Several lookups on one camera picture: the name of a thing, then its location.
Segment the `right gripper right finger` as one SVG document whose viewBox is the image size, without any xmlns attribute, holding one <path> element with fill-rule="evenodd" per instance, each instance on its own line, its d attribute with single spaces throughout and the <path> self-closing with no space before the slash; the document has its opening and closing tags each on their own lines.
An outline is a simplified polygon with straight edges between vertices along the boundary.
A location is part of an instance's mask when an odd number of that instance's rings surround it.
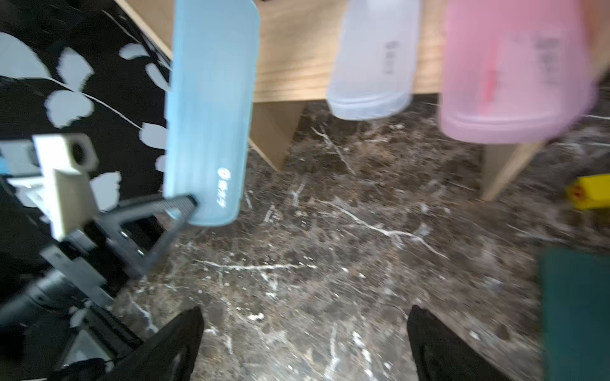
<svg viewBox="0 0 610 381">
<path fill-rule="evenodd" d="M 507 380 L 432 312 L 414 305 L 408 337 L 420 380 Z"/>
</svg>

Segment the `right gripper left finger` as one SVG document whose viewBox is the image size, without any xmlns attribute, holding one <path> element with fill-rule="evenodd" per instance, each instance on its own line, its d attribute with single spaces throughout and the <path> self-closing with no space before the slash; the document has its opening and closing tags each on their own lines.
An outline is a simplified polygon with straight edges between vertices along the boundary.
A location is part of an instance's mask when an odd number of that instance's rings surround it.
<svg viewBox="0 0 610 381">
<path fill-rule="evenodd" d="M 106 370 L 101 358 L 54 371 L 49 380 L 189 380 L 203 337 L 201 308 L 182 311 L 149 340 Z"/>
</svg>

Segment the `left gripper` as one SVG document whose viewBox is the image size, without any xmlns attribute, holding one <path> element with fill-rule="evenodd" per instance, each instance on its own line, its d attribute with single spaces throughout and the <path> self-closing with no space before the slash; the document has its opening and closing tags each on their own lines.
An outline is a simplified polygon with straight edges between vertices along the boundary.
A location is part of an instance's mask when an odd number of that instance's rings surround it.
<svg viewBox="0 0 610 381">
<path fill-rule="evenodd" d="M 169 250 L 198 203 L 191 195 L 151 195 L 100 214 L 41 251 L 71 287 L 98 306 L 109 306 L 132 279 L 147 275 Z"/>
</svg>

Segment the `dark green pencil case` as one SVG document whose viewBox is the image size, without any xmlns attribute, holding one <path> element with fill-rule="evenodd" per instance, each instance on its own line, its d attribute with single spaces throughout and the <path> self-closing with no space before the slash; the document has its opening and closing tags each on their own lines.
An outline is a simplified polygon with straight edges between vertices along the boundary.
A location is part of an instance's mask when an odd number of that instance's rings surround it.
<svg viewBox="0 0 610 381">
<path fill-rule="evenodd" d="M 539 265 L 546 380 L 609 379 L 609 256 L 547 250 Z"/>
</svg>

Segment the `teal pencil case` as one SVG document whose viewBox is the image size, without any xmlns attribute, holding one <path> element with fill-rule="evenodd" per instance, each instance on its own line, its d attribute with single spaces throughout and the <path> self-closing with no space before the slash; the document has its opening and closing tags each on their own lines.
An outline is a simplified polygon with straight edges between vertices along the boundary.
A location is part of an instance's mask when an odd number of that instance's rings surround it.
<svg viewBox="0 0 610 381">
<path fill-rule="evenodd" d="M 240 212 L 259 27 L 252 1 L 175 3 L 163 193 L 194 197 L 192 225 L 230 225 Z"/>
</svg>

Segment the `clear white pencil case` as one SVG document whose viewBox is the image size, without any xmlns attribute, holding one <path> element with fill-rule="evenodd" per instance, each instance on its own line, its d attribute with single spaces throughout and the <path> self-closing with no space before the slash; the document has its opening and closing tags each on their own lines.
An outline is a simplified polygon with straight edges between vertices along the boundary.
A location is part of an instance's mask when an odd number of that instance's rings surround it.
<svg viewBox="0 0 610 381">
<path fill-rule="evenodd" d="M 421 16 L 421 1 L 348 1 L 327 86 L 333 116 L 373 120 L 411 103 Z"/>
</svg>

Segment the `pink pencil case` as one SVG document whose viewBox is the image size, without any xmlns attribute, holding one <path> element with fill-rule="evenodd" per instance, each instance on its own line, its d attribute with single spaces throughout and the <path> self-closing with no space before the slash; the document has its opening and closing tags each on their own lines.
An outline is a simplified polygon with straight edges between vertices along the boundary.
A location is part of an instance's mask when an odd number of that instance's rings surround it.
<svg viewBox="0 0 610 381">
<path fill-rule="evenodd" d="M 438 126 L 475 144 L 564 133 L 594 103 L 578 1 L 449 1 Z"/>
</svg>

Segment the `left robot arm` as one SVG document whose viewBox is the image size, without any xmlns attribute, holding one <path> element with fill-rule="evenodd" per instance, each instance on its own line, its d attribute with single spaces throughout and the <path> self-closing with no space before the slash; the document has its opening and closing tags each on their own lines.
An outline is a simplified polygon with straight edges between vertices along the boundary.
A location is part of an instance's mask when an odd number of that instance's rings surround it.
<svg viewBox="0 0 610 381">
<path fill-rule="evenodd" d="M 142 340 L 108 306 L 153 270 L 196 208 L 190 195 L 135 199 L 45 247 L 48 270 L 1 306 L 2 335 L 24 340 L 22 379 L 190 379 L 203 336 L 199 307 Z"/>
</svg>

